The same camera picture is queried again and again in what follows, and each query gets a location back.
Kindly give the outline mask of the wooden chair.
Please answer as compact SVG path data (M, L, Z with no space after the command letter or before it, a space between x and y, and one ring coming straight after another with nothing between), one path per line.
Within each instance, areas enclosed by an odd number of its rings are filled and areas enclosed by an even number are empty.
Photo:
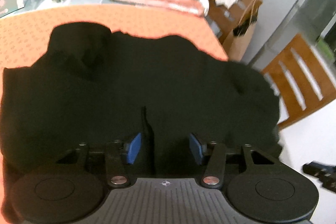
M288 118L278 123L281 130L335 100L335 86L301 34L262 73L270 77L284 101Z

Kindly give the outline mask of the brown paper bag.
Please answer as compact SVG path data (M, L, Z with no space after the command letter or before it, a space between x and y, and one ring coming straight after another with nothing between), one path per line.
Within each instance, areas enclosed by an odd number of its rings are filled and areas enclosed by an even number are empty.
M219 42L228 58L240 61L253 36L262 0L239 0L229 9L209 0L209 17L218 26Z

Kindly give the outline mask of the black sweater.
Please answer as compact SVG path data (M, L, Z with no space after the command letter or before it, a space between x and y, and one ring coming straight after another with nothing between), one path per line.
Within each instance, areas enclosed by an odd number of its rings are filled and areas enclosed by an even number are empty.
M192 132L279 157L278 119L278 98L244 64L219 61L179 36L143 39L95 23L63 24L33 65L3 71L5 191L81 142L141 130L143 173L192 174Z

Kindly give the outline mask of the orange patterned table mat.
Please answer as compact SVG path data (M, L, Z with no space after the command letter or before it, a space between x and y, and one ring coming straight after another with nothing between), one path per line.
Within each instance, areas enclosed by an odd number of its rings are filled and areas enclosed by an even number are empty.
M84 141L104 144L167 111L165 64L197 71L224 64L204 19L127 5L28 12L1 20L2 216L19 217L9 200L28 171Z

